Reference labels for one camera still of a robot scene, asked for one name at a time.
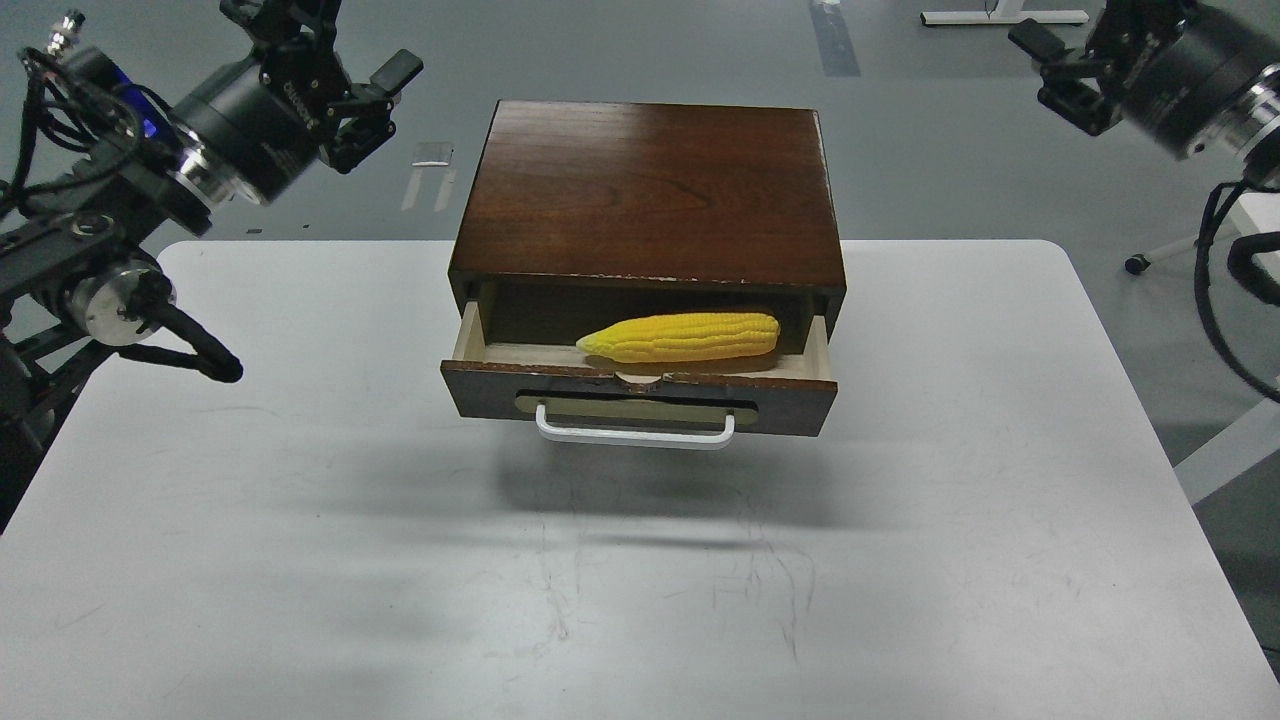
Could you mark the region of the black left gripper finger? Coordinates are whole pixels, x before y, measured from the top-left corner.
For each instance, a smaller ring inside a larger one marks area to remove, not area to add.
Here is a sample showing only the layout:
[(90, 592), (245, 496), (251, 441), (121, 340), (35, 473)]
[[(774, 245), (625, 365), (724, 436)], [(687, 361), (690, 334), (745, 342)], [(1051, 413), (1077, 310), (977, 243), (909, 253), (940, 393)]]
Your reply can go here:
[(260, 64), (283, 53), (338, 61), (337, 18), (342, 1), (220, 1), (220, 13), (252, 42)]
[(424, 69), (422, 59), (399, 50), (365, 83), (348, 85), (325, 106), (323, 161), (340, 174), (351, 173), (396, 133), (390, 114), (401, 91)]

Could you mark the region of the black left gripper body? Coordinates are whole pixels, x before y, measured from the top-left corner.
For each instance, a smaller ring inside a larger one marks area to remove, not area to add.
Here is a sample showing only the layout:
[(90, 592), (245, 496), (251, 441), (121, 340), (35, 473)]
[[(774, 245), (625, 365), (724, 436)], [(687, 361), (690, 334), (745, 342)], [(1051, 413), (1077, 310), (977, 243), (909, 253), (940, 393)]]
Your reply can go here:
[(339, 56), (302, 41), (218, 68), (173, 108), (178, 182), (211, 209), (271, 204), (317, 159), (326, 106), (348, 88)]

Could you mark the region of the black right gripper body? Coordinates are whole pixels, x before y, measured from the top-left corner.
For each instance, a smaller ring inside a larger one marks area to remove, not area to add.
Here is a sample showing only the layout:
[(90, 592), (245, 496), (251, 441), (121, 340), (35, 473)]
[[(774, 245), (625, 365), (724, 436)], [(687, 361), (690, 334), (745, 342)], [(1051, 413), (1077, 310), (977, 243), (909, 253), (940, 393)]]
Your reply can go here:
[(1277, 160), (1277, 40), (1199, 1), (1107, 1), (1085, 41), (1103, 96), (1178, 160)]

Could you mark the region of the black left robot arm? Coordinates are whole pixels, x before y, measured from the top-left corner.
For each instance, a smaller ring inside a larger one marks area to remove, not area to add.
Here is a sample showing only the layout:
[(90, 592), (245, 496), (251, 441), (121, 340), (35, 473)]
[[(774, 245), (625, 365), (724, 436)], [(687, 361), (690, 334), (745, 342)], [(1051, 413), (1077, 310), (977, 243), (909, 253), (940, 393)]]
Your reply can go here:
[(177, 306), (142, 247), (161, 224), (191, 234), (241, 196), (275, 201), (314, 163), (352, 172), (396, 135), (392, 113), (422, 72), (408, 50), (355, 82), (335, 50), (338, 1), (224, 1), (252, 46), (179, 102), (96, 47), (70, 9), (23, 47), (15, 169), (3, 182), (3, 324), (22, 299), (54, 319), (3, 338), (3, 520), (10, 521), (86, 380), (110, 357), (236, 383), (241, 360)]

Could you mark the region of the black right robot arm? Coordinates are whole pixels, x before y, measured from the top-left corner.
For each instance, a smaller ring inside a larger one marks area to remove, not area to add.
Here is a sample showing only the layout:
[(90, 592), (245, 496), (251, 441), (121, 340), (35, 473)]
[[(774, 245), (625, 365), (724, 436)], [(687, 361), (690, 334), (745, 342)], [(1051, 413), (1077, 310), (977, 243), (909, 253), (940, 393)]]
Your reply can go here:
[(1039, 102), (1087, 135), (1129, 120), (1179, 160), (1220, 143), (1242, 161), (1242, 177), (1215, 186), (1202, 211), (1193, 297), (1213, 351), (1276, 401), (1277, 383), (1251, 372), (1222, 333), (1210, 259), (1242, 197), (1277, 192), (1277, 40), (1201, 1), (1108, 1), (1080, 47), (1033, 19), (1009, 38), (1036, 64)]

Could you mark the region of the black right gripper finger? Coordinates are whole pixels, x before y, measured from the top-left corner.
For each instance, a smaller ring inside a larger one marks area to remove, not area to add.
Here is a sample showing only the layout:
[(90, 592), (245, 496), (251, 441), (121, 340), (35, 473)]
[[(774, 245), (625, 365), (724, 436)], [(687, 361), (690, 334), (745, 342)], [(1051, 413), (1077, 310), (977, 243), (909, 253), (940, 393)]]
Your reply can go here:
[(1042, 106), (1091, 137), (1120, 122), (1119, 100), (1097, 85), (1111, 74), (1111, 60), (1084, 47), (1068, 47), (1048, 26), (1033, 19), (1015, 24), (1007, 37), (1033, 60), (1042, 82), (1037, 92)]

